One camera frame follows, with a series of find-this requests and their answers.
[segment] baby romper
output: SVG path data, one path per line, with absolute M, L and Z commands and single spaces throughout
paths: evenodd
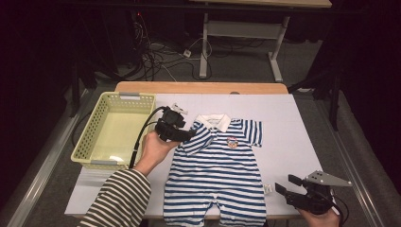
M 252 146 L 262 146 L 262 122 L 199 115 L 197 134 L 175 152 L 165 188 L 164 217 L 171 226 L 203 226 L 216 204 L 220 225 L 263 226 L 266 204 Z

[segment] mesh basket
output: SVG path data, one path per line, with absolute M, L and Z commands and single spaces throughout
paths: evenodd
M 139 132 L 154 108 L 154 94 L 103 93 L 71 160 L 87 168 L 128 168 Z M 135 163 L 141 156 L 139 148 Z

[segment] white collar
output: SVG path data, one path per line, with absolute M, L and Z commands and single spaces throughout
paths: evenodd
M 207 129 L 217 128 L 226 132 L 231 123 L 230 116 L 226 114 L 198 115 L 197 121 L 201 122 Z

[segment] person's hand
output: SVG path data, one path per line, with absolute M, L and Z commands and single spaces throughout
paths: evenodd
M 163 141 L 156 131 L 151 131 L 142 140 L 142 157 L 133 169 L 147 176 L 153 168 L 165 159 L 168 152 L 179 144 L 180 142 Z
M 329 209 L 322 215 L 314 215 L 302 209 L 297 210 L 307 221 L 309 227 L 339 227 L 340 225 L 340 218 L 333 209 Z

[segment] dark background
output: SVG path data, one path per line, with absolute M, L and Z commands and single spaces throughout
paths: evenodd
M 339 9 L 357 9 L 367 3 L 339 1 L 333 4 Z M 82 76 L 82 80 L 85 85 L 93 86 L 93 68 L 85 62 L 91 61 L 110 69 L 113 63 L 130 61 L 124 51 L 124 47 L 130 45 L 127 39 L 130 28 L 124 26 L 126 21 L 121 16 L 124 13 L 124 10 L 121 13 L 108 10 L 104 14 L 98 11 L 86 11 L 83 14 L 89 19 L 88 25 L 95 31 L 110 32 L 113 39 L 124 41 L 115 45 L 112 39 L 104 49 L 93 49 L 92 42 L 107 41 L 94 40 L 96 35 L 89 37 L 81 22 L 82 14 L 79 16 L 75 10 L 64 9 L 52 1 L 2 1 L 2 207 L 65 110 L 66 100 L 63 95 L 71 83 L 72 65 L 77 62 L 83 70 L 89 72 L 85 74 L 86 77 Z M 167 17 L 170 23 L 162 26 L 155 23 L 153 29 L 178 44 L 182 41 L 185 28 L 194 36 L 201 29 L 201 15 L 175 13 L 172 16 L 164 12 L 157 15 L 160 16 Z M 152 23 L 151 12 L 148 12 L 148 17 Z M 319 27 L 318 33 L 316 30 L 312 32 L 307 26 L 310 20 L 314 19 L 292 18 L 288 26 L 288 38 L 298 41 L 325 40 L 319 58 L 311 68 L 310 77 L 330 67 L 328 65 L 335 58 L 347 57 L 348 63 L 343 64 L 341 71 L 341 89 L 378 160 L 398 192 L 401 192 L 399 3 L 375 1 L 370 6 L 369 14 L 356 20 L 341 18 L 334 24 L 330 20 L 321 20 L 315 26 Z M 333 29 L 329 31 L 328 27 L 332 24 Z M 343 48 L 350 50 L 345 57 L 340 51 Z M 96 53 L 98 51 L 108 59 L 101 59 Z

